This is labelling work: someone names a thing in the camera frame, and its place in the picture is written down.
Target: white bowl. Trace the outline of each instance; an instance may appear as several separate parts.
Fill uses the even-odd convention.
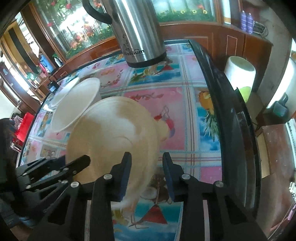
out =
[[[83,112],[101,100],[100,84],[98,78],[89,78],[72,88],[57,106],[52,117],[52,130],[71,132]]]
[[[80,78],[76,77],[75,79],[71,80],[64,88],[61,90],[58,89],[58,92],[54,95],[54,98],[50,102],[50,106],[54,107],[61,102],[61,100],[70,92],[70,90],[78,84]]]
[[[145,107],[126,97],[99,101],[84,112],[70,134],[66,163],[88,155],[90,165],[73,178],[80,183],[94,182],[121,162],[126,151],[132,166],[126,195],[113,208],[126,207],[146,189],[154,174],[159,144],[168,134],[164,121],[155,121]]]

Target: thermos handle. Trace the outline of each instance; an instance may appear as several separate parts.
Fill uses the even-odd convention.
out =
[[[85,11],[92,16],[94,19],[106,23],[106,24],[112,24],[112,18],[107,13],[101,13],[96,11],[90,4],[89,0],[82,0],[82,5],[85,9]]]

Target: thermos base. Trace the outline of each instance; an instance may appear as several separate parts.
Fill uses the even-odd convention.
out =
[[[136,69],[145,68],[145,67],[157,64],[157,63],[163,61],[165,58],[166,58],[166,51],[162,55],[160,55],[160,56],[158,56],[156,58],[153,58],[153,59],[150,59],[150,60],[147,60],[147,61],[143,61],[143,62],[138,62],[138,63],[129,63],[129,62],[127,62],[127,64],[128,64],[128,66],[130,66],[132,68],[136,68]]]

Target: purple bottle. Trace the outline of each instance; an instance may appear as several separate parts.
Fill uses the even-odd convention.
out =
[[[244,11],[241,12],[241,30],[247,31],[247,15]]]
[[[247,16],[247,32],[252,34],[253,33],[253,17],[252,15],[249,13]]]

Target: metal screw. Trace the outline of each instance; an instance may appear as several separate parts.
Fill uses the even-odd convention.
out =
[[[112,174],[108,173],[104,175],[105,180],[110,180],[112,178]]]
[[[190,179],[190,175],[189,174],[183,174],[182,175],[182,179],[189,180]]]
[[[78,187],[79,186],[79,182],[72,182],[71,183],[71,187],[72,188],[76,188],[76,187]]]
[[[223,182],[217,181],[215,182],[216,187],[222,188],[224,186]]]

